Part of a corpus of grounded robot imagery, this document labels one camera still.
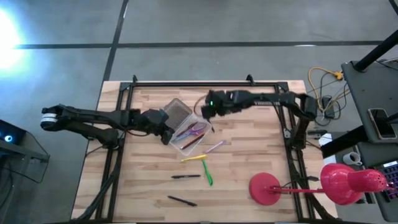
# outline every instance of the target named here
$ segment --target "purple pen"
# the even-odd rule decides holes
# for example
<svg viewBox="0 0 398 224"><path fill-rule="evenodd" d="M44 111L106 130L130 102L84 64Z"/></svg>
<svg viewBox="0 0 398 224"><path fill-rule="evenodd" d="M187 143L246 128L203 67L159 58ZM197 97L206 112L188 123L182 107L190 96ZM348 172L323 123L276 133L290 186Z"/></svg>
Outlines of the purple pen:
<svg viewBox="0 0 398 224"><path fill-rule="evenodd" d="M222 140L220 143L218 143L217 145L215 145L215 146L211 147L209 150L207 150L207 151L205 152L205 154L210 153L213 149L215 149L215 148L217 148L218 146L224 144L225 142L226 142L226 140Z"/></svg>

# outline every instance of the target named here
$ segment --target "clear plastic container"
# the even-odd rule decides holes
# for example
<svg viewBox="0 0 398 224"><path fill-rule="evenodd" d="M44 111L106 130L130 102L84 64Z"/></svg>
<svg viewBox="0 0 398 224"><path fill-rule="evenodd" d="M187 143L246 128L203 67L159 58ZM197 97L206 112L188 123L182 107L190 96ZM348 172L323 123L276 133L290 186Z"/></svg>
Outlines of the clear plastic container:
<svg viewBox="0 0 398 224"><path fill-rule="evenodd" d="M174 98L169 104L167 104L164 107L164 111L169 116L166 121L166 125L174 130L181 127L181 125L192 114L191 108L178 98Z"/></svg>
<svg viewBox="0 0 398 224"><path fill-rule="evenodd" d="M189 128L187 130L187 128L193 123L196 124L192 128ZM194 148L196 148L196 146L203 140L203 138L205 138L210 129L211 124L208 121L192 113L173 134L170 144L174 146L179 152L181 152L181 154L183 154L184 156L188 156L189 154L191 154ZM195 139L195 142L185 147L188 143L194 141Z"/></svg>

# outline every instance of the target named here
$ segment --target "white cup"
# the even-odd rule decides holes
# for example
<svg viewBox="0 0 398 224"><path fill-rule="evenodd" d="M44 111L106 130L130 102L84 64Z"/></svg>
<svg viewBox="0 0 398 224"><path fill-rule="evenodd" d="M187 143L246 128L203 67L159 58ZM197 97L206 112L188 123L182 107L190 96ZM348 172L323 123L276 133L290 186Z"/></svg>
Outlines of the white cup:
<svg viewBox="0 0 398 224"><path fill-rule="evenodd" d="M361 166L361 156L356 152L350 152L343 156L343 161L347 165L357 165Z"/></svg>

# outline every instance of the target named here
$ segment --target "pen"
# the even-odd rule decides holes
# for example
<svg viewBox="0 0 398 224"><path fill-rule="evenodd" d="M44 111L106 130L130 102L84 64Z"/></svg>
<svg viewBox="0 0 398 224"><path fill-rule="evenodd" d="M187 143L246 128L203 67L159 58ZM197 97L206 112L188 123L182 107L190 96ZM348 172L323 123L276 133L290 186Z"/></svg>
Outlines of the pen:
<svg viewBox="0 0 398 224"><path fill-rule="evenodd" d="M206 162L204 159L201 160L203 163L203 166L205 168L205 173L207 175L207 180L209 181L209 185L212 186L213 185L213 178L211 178L211 175L209 173L209 171L207 170L207 166L206 166Z"/></svg>
<svg viewBox="0 0 398 224"><path fill-rule="evenodd" d="M206 157L207 157L207 155L204 154L204 155L201 155L201 156L195 156L195 157L189 157L189 158L186 158L186 159L182 159L181 162L185 162L185 161L188 161L188 160L194 160L194 159L204 159Z"/></svg>
<svg viewBox="0 0 398 224"><path fill-rule="evenodd" d="M176 137L180 137L183 133L185 133L186 131L188 131L189 129L191 129L192 127L194 127L195 124L197 124L197 122L194 122L192 124L190 124L187 128L185 128L185 130L183 130L182 132L180 132L180 134L178 134Z"/></svg>
<svg viewBox="0 0 398 224"><path fill-rule="evenodd" d="M197 204L195 204L195 203L193 203L193 202L186 201L186 200L184 200L184 199L176 198L176 197L173 197L173 196L168 196L168 198L171 198L171 199L174 199L174 200L178 200L179 202L183 202L183 203L189 204L189 205L191 205L192 207L197 206Z"/></svg>
<svg viewBox="0 0 398 224"><path fill-rule="evenodd" d="M174 179L179 179L179 178L184 178L184 177L200 177L200 175L195 174L195 175L174 175L174 176L172 176L172 178L174 178Z"/></svg>
<svg viewBox="0 0 398 224"><path fill-rule="evenodd" d="M205 135L205 133L203 133L203 134L197 136L197 137L194 138L192 141L190 141L188 144L182 146L180 149L181 149L181 150L184 150L184 149L190 147L193 143L195 143L195 142L197 142L199 139L203 138L204 135Z"/></svg>
<svg viewBox="0 0 398 224"><path fill-rule="evenodd" d="M215 146L211 147L209 150L207 150L207 151L205 152L205 154L210 153L213 149L215 149L215 148L217 148L218 146L224 144L225 142L226 142L226 140L222 140L220 143L218 143L217 145L215 145Z"/></svg>

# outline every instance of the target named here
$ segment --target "desk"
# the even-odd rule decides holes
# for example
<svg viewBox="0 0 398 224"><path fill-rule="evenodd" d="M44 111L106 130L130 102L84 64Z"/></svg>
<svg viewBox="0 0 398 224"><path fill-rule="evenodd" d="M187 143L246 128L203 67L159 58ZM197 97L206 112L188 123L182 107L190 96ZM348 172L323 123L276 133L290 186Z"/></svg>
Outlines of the desk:
<svg viewBox="0 0 398 224"><path fill-rule="evenodd" d="M303 81L288 81L289 89L305 93ZM120 82L105 82L98 110L115 109ZM247 89L252 92L274 92L269 87L135 87L132 108L163 108L173 98L189 107L209 89ZM226 139L206 159L214 184L209 186L201 161L181 163L183 156L172 146L161 144L160 137L128 136L124 147L114 222L292 222L297 217L292 195L282 195L273 206L258 205L248 191L250 178L258 172L269 172L281 184L290 181L280 123L273 107L252 107L242 113L211 120L215 133L209 133L192 152L197 156ZM93 141L88 151L98 147ZM307 174L320 176L323 167L319 150L304 151ZM78 217L91 203L101 185L105 150L90 154L83 166L72 218ZM201 174L200 178L173 180L172 175ZM320 183L311 183L319 187ZM190 207L167 198L180 197L198 204ZM336 209L324 195L317 199L334 216ZM108 209L105 200L104 209Z"/></svg>
<svg viewBox="0 0 398 224"><path fill-rule="evenodd" d="M389 66L394 67L395 65L394 63L389 63ZM398 71L376 62L371 64L364 73L355 71L351 63L342 64L341 67L357 107L359 117L363 123L364 130L369 138L369 142L359 142L357 145L364 166L372 168L397 160L398 145L391 143L396 143L398 140L379 139L371 124L368 109L383 108L388 115L398 112L398 104L396 103L397 89L395 85L391 85L391 83L398 82ZM393 124L392 127L398 133L398 126ZM388 203L379 193L376 193L375 197L383 218L389 222L398 222L398 213L396 212L398 201Z"/></svg>

